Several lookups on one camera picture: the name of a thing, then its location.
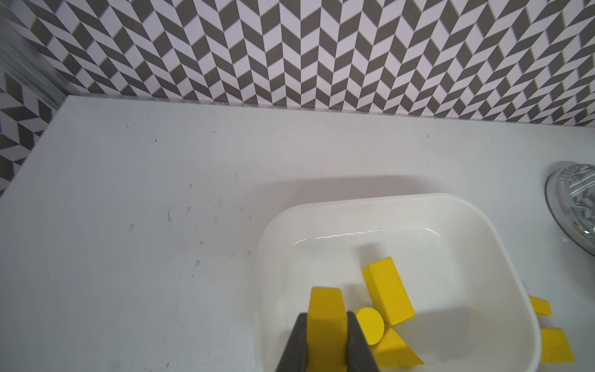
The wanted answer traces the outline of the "yellow triangle block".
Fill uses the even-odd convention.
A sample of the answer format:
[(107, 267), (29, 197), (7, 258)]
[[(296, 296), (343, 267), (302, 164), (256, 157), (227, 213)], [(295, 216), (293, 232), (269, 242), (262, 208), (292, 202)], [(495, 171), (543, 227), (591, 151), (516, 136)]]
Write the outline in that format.
[(386, 327), (381, 340), (371, 347), (378, 367), (423, 365), (421, 358), (401, 339), (392, 327)]

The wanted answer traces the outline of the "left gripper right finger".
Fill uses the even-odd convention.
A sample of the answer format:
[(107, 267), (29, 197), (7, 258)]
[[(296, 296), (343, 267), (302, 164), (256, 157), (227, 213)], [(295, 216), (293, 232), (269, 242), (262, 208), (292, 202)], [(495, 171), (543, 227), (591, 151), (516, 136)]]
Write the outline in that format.
[(355, 313), (348, 311), (347, 319), (346, 365), (348, 372), (379, 372), (379, 367)]

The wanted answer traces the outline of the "yellow rectangular block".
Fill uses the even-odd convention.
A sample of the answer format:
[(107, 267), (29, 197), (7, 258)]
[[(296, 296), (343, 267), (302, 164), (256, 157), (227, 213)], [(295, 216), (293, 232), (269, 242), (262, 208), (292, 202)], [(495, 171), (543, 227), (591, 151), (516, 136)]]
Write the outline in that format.
[(375, 309), (389, 326), (411, 319), (415, 310), (391, 257), (362, 269)]

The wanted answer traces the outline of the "yellow cylinder block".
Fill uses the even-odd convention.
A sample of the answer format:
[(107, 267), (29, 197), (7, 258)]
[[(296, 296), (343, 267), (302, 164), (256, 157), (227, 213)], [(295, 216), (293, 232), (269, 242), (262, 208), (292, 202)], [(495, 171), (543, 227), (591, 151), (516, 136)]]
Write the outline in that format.
[(358, 308), (354, 311), (359, 326), (369, 346), (378, 344), (384, 335), (384, 320), (372, 307)]

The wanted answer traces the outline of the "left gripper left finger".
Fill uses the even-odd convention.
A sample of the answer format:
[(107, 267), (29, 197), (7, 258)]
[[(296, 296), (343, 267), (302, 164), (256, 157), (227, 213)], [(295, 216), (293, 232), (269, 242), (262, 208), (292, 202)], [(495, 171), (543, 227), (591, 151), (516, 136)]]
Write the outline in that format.
[(307, 370), (307, 321), (308, 313), (298, 315), (276, 372), (306, 372)]

